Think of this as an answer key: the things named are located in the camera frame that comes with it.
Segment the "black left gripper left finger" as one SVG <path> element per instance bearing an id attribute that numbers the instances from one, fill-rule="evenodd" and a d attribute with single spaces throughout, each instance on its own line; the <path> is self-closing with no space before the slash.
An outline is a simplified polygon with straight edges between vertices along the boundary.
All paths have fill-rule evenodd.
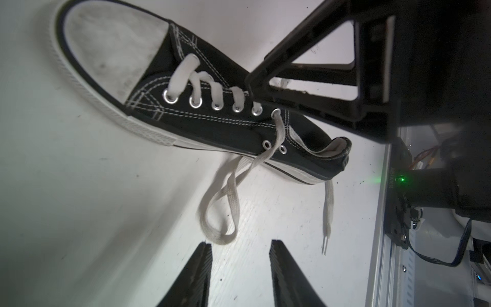
<path id="1" fill-rule="evenodd" d="M 207 307 L 212 272 L 212 245 L 199 243 L 158 307 Z"/>

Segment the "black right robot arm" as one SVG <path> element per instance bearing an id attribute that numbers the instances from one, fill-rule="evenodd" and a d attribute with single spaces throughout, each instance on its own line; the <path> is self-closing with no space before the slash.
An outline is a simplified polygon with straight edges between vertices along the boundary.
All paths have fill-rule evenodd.
<path id="1" fill-rule="evenodd" d="M 490 221 L 490 2 L 324 1 L 248 75 L 256 101 L 378 143 L 450 124 L 443 169 L 392 171 L 411 207 Z"/>

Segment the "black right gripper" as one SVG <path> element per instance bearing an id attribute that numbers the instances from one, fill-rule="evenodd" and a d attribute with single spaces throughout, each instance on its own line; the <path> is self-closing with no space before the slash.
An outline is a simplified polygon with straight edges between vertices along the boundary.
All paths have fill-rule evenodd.
<path id="1" fill-rule="evenodd" d="M 490 1 L 392 1 L 391 129 L 490 118 Z"/>

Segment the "black canvas sneaker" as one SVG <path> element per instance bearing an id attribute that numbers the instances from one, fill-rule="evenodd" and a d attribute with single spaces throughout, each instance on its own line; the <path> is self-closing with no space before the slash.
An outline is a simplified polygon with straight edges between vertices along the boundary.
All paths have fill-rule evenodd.
<path id="1" fill-rule="evenodd" d="M 59 1 L 51 49 L 79 93 L 110 120 L 152 142 L 237 154 L 225 185 L 205 204 L 206 238 L 239 232 L 239 185 L 258 166 L 303 184 L 331 184 L 351 141 L 303 115 L 254 101 L 247 71 L 172 20 L 123 1 Z"/>

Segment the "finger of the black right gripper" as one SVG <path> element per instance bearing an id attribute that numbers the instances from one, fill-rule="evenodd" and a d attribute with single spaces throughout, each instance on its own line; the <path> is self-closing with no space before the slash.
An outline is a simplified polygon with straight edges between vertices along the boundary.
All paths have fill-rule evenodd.
<path id="1" fill-rule="evenodd" d="M 377 143 L 390 143 L 398 126 L 390 100 L 391 61 L 397 1 L 323 1 L 245 79 L 254 100 L 295 111 Z M 305 64 L 296 59 L 342 24 L 354 27 L 354 60 L 349 64 Z M 344 101 L 305 90 L 273 87 L 272 78 L 355 86 Z"/>

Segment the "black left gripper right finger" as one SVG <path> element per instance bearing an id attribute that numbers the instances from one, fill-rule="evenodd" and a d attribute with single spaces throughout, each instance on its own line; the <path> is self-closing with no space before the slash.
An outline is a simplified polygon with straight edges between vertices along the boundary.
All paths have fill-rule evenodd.
<path id="1" fill-rule="evenodd" d="M 276 307 L 326 307 L 281 240 L 272 240 L 269 258 Z"/>

